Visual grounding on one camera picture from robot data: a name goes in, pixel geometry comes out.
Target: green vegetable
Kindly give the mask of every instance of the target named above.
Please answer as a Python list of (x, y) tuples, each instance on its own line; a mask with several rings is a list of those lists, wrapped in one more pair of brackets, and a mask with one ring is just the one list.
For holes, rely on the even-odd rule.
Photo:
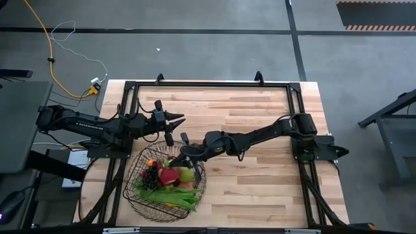
[(175, 196), (172, 196), (171, 194), (160, 192), (159, 190), (148, 192), (146, 190), (140, 189), (140, 190), (136, 190), (136, 193), (139, 196), (145, 198), (146, 200), (149, 200), (152, 202), (171, 203), (180, 207), (190, 209), (191, 211), (196, 211), (195, 206), (193, 206), (193, 204), (185, 201), (184, 199), (176, 198)]
[(188, 194), (195, 194), (197, 192), (201, 192), (200, 189), (192, 189), (192, 190), (188, 190), (188, 189), (183, 189), (183, 188), (178, 188), (178, 187), (174, 187), (171, 188), (170, 190), (161, 190), (162, 192), (166, 192), (166, 193), (188, 193)]
[(179, 207), (196, 211), (194, 204), (198, 202), (195, 197), (197, 192), (201, 192), (199, 189), (187, 190), (183, 188), (157, 188), (153, 192), (149, 192), (142, 188), (142, 178), (138, 177), (135, 183), (136, 194), (142, 198), (157, 203), (171, 203)]

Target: gray table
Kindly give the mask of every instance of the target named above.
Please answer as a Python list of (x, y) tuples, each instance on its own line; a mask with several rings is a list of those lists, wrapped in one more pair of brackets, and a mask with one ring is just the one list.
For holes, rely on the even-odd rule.
[(26, 167), (36, 136), (39, 106), (46, 105), (52, 83), (1, 82), (0, 88), (0, 174)]

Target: grape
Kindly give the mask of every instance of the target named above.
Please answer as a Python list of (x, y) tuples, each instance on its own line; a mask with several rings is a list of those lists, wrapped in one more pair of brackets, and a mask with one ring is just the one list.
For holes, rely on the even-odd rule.
[(142, 173), (143, 189), (154, 190), (157, 187), (157, 161)]

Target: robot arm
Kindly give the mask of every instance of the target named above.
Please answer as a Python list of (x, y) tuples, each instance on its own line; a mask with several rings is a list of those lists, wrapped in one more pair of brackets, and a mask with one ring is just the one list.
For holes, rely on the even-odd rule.
[(60, 105), (52, 105), (39, 108), (39, 116), (36, 121), (41, 133), (65, 129), (97, 140), (106, 147), (123, 147), (128, 139), (145, 137), (160, 131), (165, 132), (165, 140), (168, 145), (173, 144), (172, 131), (185, 119), (166, 123), (183, 117), (183, 114), (171, 114), (163, 111), (161, 101), (155, 102), (155, 109), (151, 117), (147, 118), (136, 112), (132, 116), (116, 113), (112, 118), (104, 119), (75, 112)]
[(186, 166), (193, 168), (196, 179), (200, 179), (197, 163), (207, 161), (223, 153), (230, 156), (238, 156), (242, 161), (244, 153), (251, 146), (262, 143), (264, 141), (287, 136), (296, 142), (297, 151), (305, 154), (318, 153), (320, 151), (329, 151), (335, 154), (334, 157), (341, 157), (348, 153), (347, 149), (333, 145), (331, 142), (321, 143), (317, 140), (317, 128), (313, 123), (310, 114), (300, 113), (285, 115), (278, 118), (273, 124), (254, 130), (249, 133), (226, 133), (223, 131), (210, 131), (206, 133), (202, 144), (191, 144), (185, 133), (181, 134), (185, 146), (181, 148), (181, 153), (173, 161), (170, 166)]

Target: concrete floor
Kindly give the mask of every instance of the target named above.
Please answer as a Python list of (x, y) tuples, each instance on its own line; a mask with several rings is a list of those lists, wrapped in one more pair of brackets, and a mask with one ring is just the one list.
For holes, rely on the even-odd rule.
[[(75, 20), (78, 27), (289, 29), (284, 0), (37, 0), (32, 4), (47, 27)], [(292, 0), (292, 6), (298, 30), (343, 30), (333, 0)], [(9, 1), (0, 12), (0, 25), (38, 27), (18, 0)], [(306, 78), (319, 84), (329, 130), (338, 145), (350, 150), (339, 168), (351, 223), (372, 222), (378, 229), (416, 232), (416, 190), (380, 191), (379, 182), (397, 176), (393, 160), (376, 126), (360, 129), (356, 124), (415, 88), (414, 37), (300, 36), (299, 41)], [(261, 70), (268, 81), (299, 81), (291, 36), (285, 35), (75, 34), (64, 45), (102, 60), (109, 79), (154, 79), (164, 73), (167, 79), (251, 80)], [(54, 48), (55, 74), (71, 91), (80, 94), (91, 79), (103, 77), (99, 64)], [(32, 80), (50, 81), (48, 54), (42, 33), (0, 32), (0, 67), (33, 70)], [(57, 86), (54, 91), (63, 94)], [(51, 98), (68, 103), (54, 94)], [(82, 102), (77, 110), (96, 114), (93, 101)], [(85, 138), (64, 131), (54, 135), (67, 143)], [(43, 135), (36, 141), (52, 142)], [(69, 222), (68, 217), (53, 218), (50, 224)]]

